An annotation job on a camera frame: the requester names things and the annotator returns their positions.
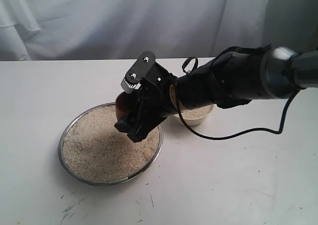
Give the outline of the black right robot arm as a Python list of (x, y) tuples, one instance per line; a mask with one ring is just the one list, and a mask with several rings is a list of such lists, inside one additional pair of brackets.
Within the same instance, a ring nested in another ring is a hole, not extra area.
[(228, 109), (253, 100), (286, 99), (279, 129), (274, 131), (279, 135), (295, 96), (318, 85), (317, 51), (229, 47), (202, 66), (190, 57), (182, 68), (190, 62), (193, 68), (176, 77), (156, 61), (154, 53), (143, 52), (121, 82), (115, 128), (140, 142), (170, 115), (212, 104)]

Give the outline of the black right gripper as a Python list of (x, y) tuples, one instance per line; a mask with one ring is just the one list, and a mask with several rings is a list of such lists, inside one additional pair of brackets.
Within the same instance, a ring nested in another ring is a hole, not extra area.
[(158, 64), (150, 51), (142, 52), (125, 75), (131, 73), (140, 79), (132, 92), (137, 96), (137, 103), (124, 118), (117, 120), (115, 127), (137, 143), (170, 115), (169, 84), (175, 76)]

